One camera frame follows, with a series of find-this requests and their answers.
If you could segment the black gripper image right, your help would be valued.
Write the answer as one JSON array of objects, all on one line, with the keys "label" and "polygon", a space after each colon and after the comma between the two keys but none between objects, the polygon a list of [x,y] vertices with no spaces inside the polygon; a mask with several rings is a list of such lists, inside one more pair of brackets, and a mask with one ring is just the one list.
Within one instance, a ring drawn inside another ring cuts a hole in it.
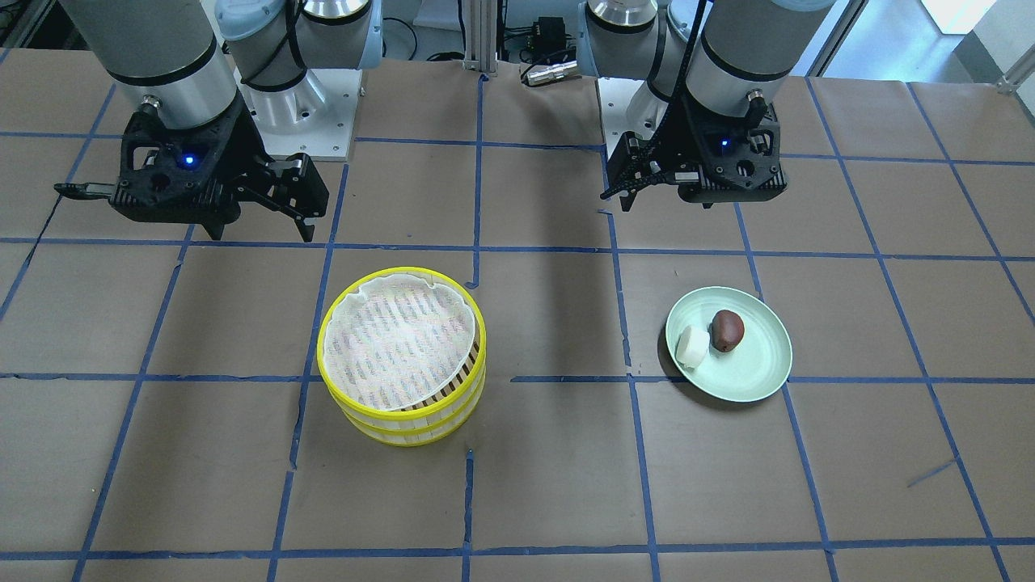
[{"label": "black gripper image right", "polygon": [[780,124],[772,103],[750,90],[740,115],[716,113],[684,91],[669,101],[650,140],[621,133],[607,159],[607,188],[628,213],[643,190],[668,184],[692,204],[763,202],[788,186],[780,161]]}]

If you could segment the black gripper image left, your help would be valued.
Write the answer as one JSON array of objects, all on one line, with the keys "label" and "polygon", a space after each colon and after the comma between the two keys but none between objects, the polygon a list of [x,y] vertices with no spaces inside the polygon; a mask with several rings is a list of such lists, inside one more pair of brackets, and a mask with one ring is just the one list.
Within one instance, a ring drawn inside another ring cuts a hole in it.
[{"label": "black gripper image left", "polygon": [[294,221],[302,241],[313,242],[330,194],[310,155],[268,161],[243,99],[191,129],[168,128],[160,111],[158,99],[137,107],[116,184],[59,182],[54,191],[73,201],[107,200],[134,221],[199,225],[213,240],[252,201]]}]

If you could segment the metal base plate arm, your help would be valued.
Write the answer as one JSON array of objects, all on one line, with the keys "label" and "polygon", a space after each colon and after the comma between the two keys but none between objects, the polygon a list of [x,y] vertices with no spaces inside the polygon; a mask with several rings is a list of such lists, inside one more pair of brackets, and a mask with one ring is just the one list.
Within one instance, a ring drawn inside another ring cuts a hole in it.
[{"label": "metal base plate arm", "polygon": [[599,78],[598,101],[600,107],[600,128],[605,138],[605,158],[614,153],[621,136],[632,130],[647,137],[652,130],[644,122],[648,115],[640,104],[647,104],[637,95],[642,95],[643,80],[638,78]]},{"label": "metal base plate arm", "polygon": [[294,87],[263,92],[241,85],[252,120],[270,156],[306,154],[347,162],[362,95],[361,70],[308,70]]}]

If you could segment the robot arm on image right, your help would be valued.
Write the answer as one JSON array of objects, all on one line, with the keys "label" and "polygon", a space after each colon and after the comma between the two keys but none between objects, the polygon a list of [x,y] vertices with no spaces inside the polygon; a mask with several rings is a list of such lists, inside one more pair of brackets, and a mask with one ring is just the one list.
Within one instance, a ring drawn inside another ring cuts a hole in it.
[{"label": "robot arm on image right", "polygon": [[683,201],[765,202],[788,185],[774,97],[832,8],[830,1],[584,1],[576,64],[640,80],[663,107],[650,136],[621,132],[607,187],[631,210],[658,185]]}]

